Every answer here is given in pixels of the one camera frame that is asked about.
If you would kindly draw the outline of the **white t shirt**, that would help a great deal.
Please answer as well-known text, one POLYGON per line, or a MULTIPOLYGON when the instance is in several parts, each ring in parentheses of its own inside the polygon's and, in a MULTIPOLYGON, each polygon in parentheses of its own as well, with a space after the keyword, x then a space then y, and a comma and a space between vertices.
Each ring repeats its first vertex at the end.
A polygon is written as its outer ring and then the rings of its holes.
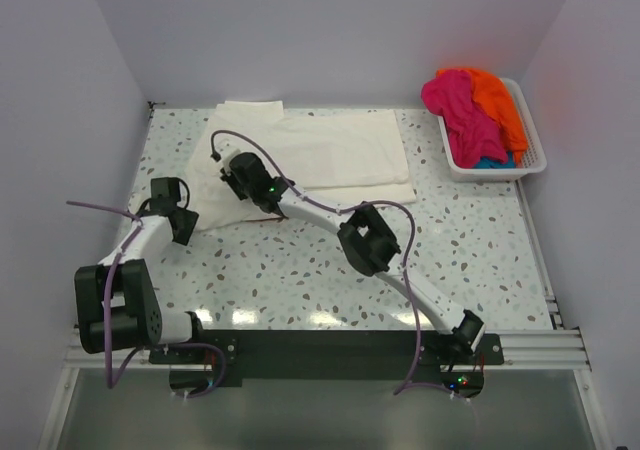
POLYGON ((211 152, 225 145, 264 148, 267 169, 280 167, 299 186, 340 204, 416 199, 393 111, 288 116, 280 101, 227 101, 209 117, 185 169, 199 231, 266 217, 221 181, 211 152))

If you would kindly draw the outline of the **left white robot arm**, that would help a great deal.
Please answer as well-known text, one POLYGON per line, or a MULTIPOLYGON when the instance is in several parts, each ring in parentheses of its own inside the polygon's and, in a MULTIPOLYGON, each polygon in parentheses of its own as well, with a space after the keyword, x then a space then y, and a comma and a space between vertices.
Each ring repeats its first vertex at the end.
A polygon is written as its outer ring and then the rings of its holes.
POLYGON ((78 330, 89 354, 172 344, 185 362, 200 360, 207 338, 198 332, 192 312, 163 313, 149 266, 170 245, 187 245, 199 215, 190 210, 188 186, 178 177, 155 178, 151 195, 136 213, 130 230, 99 263, 74 275, 78 330))

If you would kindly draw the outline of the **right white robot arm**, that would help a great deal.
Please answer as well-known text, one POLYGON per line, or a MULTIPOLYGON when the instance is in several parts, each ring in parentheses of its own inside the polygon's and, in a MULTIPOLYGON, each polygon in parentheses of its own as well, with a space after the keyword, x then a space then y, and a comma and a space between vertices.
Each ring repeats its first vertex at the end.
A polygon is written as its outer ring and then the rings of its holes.
POLYGON ((417 225, 404 206, 390 201, 353 207, 322 202, 283 174, 271 175, 254 153, 233 149, 224 155, 214 152, 212 158, 221 164, 221 180, 239 199, 249 199, 265 213, 298 219, 336 236, 354 270, 381 279, 426 316, 433 329, 444 336, 452 360, 466 363, 480 352, 486 328, 483 320, 410 268, 408 258, 417 225), (377 210, 380 205, 395 207, 407 216, 410 234, 404 247, 377 210))

